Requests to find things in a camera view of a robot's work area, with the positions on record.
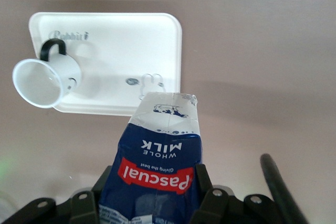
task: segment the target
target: black mug handle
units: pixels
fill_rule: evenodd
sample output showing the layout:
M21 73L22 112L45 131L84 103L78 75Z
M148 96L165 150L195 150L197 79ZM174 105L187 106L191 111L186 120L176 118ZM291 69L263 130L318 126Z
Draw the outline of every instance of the black mug handle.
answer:
M61 55L66 55L66 45L65 42L61 39L50 39L46 41L41 48L40 59L43 61L49 61L49 52L53 45L58 45L58 52Z

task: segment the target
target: cup rim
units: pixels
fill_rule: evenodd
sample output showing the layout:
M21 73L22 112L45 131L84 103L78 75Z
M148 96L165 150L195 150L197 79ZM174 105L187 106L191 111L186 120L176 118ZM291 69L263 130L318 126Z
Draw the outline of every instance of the cup rim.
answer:
M27 63L30 63L30 62L35 62L35 63L38 63L38 64L42 64L43 66L45 66L46 68L48 68L57 78L57 81L59 83L59 94L58 94L58 97L57 99L53 102L53 103L50 103L50 104L47 104L47 105L41 105L41 104L38 104L38 103L35 103L29 99L26 98L26 96L21 92L20 88L18 88L18 83L17 83L17 72L19 71L20 67L22 67L24 64L27 64ZM27 101L28 103L36 106L36 107L39 107L39 108L44 108L44 109L48 109L48 108L53 108L54 106L58 105L61 100L62 100L62 97L64 96L64 87L62 85L62 81L61 81L61 77L59 76L59 74L53 69L53 67L51 67L47 62L43 61L43 60L40 60L40 59L24 59L24 60L21 60L19 61L14 69L13 69L13 73L12 73L12 79L13 79L13 84L14 84L14 87L16 89L16 91L20 94L20 96L25 100Z

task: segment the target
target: pascual logo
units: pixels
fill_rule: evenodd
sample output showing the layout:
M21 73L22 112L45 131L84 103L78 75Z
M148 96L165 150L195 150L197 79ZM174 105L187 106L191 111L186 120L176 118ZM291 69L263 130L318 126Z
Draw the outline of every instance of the pascual logo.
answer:
M61 31L54 30L49 33L49 39L54 39L54 38L62 39L62 40L88 40L89 33L87 31L83 34L79 32L62 33Z
M136 184L161 191L174 191L180 195L189 189L194 178L194 168L180 169L175 174L162 174L141 169L123 157L118 175L128 185Z

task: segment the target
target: rabbit logo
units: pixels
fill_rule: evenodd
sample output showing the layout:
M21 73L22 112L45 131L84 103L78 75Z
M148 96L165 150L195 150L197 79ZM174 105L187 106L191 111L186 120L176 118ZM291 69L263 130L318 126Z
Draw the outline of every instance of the rabbit logo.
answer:
M158 73L153 75L146 73L141 77L139 99L142 100L148 92L166 92L163 78Z

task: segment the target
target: red label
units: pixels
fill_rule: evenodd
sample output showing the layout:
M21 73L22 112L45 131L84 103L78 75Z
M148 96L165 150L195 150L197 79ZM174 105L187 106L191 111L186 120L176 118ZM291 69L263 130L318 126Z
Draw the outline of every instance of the red label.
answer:
M118 170L119 177L128 184L154 188L162 191L175 191L177 194L185 193L193 181L194 169L192 167L180 169L176 174L162 174L138 168L136 164L122 158Z

